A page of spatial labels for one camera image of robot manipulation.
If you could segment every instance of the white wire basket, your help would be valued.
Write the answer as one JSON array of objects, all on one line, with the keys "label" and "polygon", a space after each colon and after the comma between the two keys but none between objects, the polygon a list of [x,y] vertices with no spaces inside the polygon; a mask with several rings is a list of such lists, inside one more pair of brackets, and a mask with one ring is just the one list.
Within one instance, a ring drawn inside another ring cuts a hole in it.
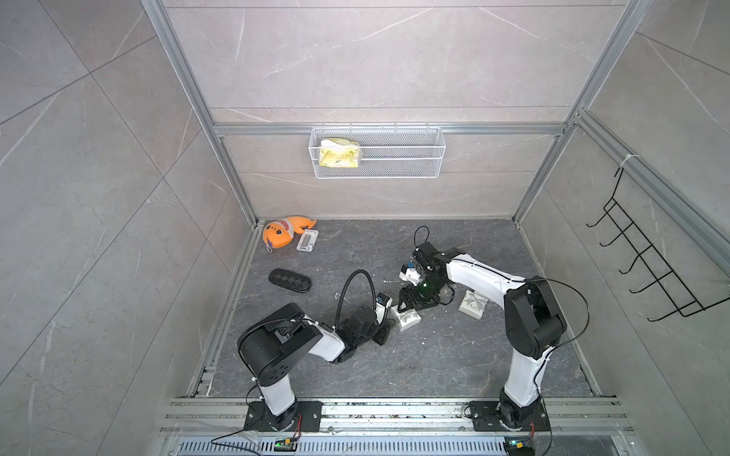
[{"label": "white wire basket", "polygon": [[[359,166],[320,166],[320,144],[327,138],[360,144]],[[444,135],[438,127],[317,127],[310,136],[310,158],[317,179],[438,177],[444,151]]]}]

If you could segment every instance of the metal grate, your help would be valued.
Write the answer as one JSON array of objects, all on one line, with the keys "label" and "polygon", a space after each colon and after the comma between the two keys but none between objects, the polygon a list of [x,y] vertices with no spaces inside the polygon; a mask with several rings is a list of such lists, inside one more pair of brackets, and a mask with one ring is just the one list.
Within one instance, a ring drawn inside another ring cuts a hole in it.
[{"label": "metal grate", "polygon": [[[275,452],[278,437],[261,437],[257,446],[242,438],[219,440],[228,445],[247,444],[264,456],[295,455],[347,455],[347,456],[456,456],[481,455],[503,456],[504,437],[488,436],[304,436],[293,452]],[[177,456],[250,455],[245,450],[221,447],[210,443],[209,438],[186,438]]]},{"label": "metal grate", "polygon": [[[319,166],[320,143],[342,138],[360,144],[357,168]],[[435,127],[322,127],[313,128],[310,158],[318,179],[373,177],[438,177],[446,144]]]},{"label": "metal grate", "polygon": [[[641,261],[644,267],[649,271],[651,274],[651,277],[653,280],[649,282],[648,285],[644,286],[640,290],[629,290],[630,293],[637,294],[641,293],[642,291],[646,290],[647,288],[651,287],[652,285],[656,284],[661,288],[661,290],[664,292],[664,295],[667,296],[669,299],[669,302],[672,303],[672,309],[670,309],[667,313],[664,315],[661,315],[657,318],[649,318],[647,317],[647,320],[650,322],[658,322],[659,320],[663,320],[667,318],[669,315],[677,314],[679,313],[683,317],[690,317],[691,315],[695,315],[698,312],[702,312],[704,310],[708,310],[711,307],[717,306],[718,304],[721,304],[726,301],[730,301],[730,297],[721,299],[719,301],[716,301],[711,304],[703,304],[699,302],[699,299],[692,293],[692,291],[689,289],[686,283],[684,283],[684,280],[677,274],[677,272],[672,268],[672,266],[669,264],[669,262],[666,261],[666,258],[659,252],[659,250],[656,248],[656,246],[649,240],[649,238],[644,234],[644,231],[639,228],[639,226],[634,222],[634,219],[631,218],[628,212],[624,210],[624,208],[616,201],[616,190],[618,190],[618,184],[621,183],[621,177],[623,176],[623,167],[619,166],[619,168],[616,170],[616,174],[613,176],[616,177],[618,175],[618,179],[616,179],[616,185],[613,188],[613,193],[611,193],[611,198],[608,200],[606,204],[603,206],[603,215],[601,218],[598,219],[597,222],[595,222],[593,225],[586,223],[585,225],[589,228],[593,228],[594,226],[598,225],[604,218],[608,217],[611,222],[613,222],[613,225],[618,229],[618,234],[615,238],[608,244],[600,243],[601,247],[608,247],[614,242],[616,242],[619,238],[623,238],[626,240],[626,242],[629,243],[629,246],[633,249],[636,256],[634,257],[634,260],[631,262],[631,265],[629,268],[625,271],[618,270],[622,274],[628,274],[631,272],[631,270],[634,268],[634,265],[638,261]],[[616,221],[616,216],[623,215],[622,218],[625,220],[628,220],[629,223],[626,224],[623,228],[621,225],[619,225],[619,222]],[[642,244],[639,246],[636,244],[636,241],[631,241],[631,239],[626,235],[626,232],[633,227],[633,230],[639,233],[639,240],[643,239]],[[653,255],[657,258],[661,259],[660,265],[662,269],[660,271],[655,271],[655,268],[651,268],[647,257],[650,255]],[[682,288],[686,291],[686,293],[691,298],[691,301],[689,301],[686,304],[678,304],[675,300],[675,298],[672,297],[672,293],[668,290],[668,287],[665,285],[668,279],[675,279]]]}]

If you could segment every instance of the white small box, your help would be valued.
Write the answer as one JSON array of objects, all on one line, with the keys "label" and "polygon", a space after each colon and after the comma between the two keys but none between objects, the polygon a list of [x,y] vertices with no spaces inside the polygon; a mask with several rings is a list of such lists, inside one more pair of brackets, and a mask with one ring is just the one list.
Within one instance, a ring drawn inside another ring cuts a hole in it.
[{"label": "white small box", "polygon": [[401,332],[420,322],[420,315],[414,309],[401,313],[396,310],[396,307],[391,307],[391,315],[398,323]]},{"label": "white small box", "polygon": [[312,252],[315,248],[315,242],[319,236],[317,230],[304,230],[304,233],[299,237],[299,243],[296,245],[296,249],[300,252]]},{"label": "white small box", "polygon": [[479,293],[467,290],[458,309],[460,312],[480,320],[484,315],[484,307],[488,302],[489,300]]}]

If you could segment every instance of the white cable tie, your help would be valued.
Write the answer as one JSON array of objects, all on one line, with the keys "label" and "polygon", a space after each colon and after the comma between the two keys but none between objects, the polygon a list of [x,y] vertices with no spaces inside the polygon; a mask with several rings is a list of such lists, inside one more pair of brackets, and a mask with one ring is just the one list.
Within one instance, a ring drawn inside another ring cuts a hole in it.
[{"label": "white cable tie", "polygon": [[618,165],[619,168],[623,168],[623,165],[626,163],[626,161],[631,157],[641,157],[641,155],[637,154],[626,154],[626,158],[623,159],[620,165]]}]

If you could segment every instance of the gray marble wall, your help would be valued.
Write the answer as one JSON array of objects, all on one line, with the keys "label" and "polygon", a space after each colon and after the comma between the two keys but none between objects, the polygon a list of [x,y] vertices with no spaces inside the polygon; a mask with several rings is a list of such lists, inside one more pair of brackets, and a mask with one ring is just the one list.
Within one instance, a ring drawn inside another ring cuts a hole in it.
[{"label": "gray marble wall", "polygon": [[655,0],[593,113],[730,233],[730,2]]},{"label": "gray marble wall", "polygon": [[142,454],[247,226],[138,0],[0,17],[0,454]]},{"label": "gray marble wall", "polygon": [[[166,1],[219,123],[562,122],[624,3]],[[509,217],[550,143],[449,136],[437,179],[323,181],[307,138],[226,139],[260,217]]]},{"label": "gray marble wall", "polygon": [[449,136],[436,179],[316,179],[308,136],[227,136],[255,213],[327,218],[508,218],[553,137]]},{"label": "gray marble wall", "polygon": [[[591,111],[730,232],[728,18],[726,1],[655,1]],[[647,320],[672,305],[656,286],[630,293],[651,282],[648,271],[637,264],[620,274],[634,259],[629,245],[600,247],[615,227],[586,226],[600,217],[616,168],[591,139],[576,135],[522,228],[548,276],[586,284],[593,324],[581,352],[601,392],[621,399],[650,454],[692,448],[693,455],[726,455],[730,303]],[[627,176],[617,199],[703,304],[729,296],[730,278]],[[692,300],[675,281],[663,283],[678,302]],[[580,327],[580,301],[563,295],[561,305]]]}]

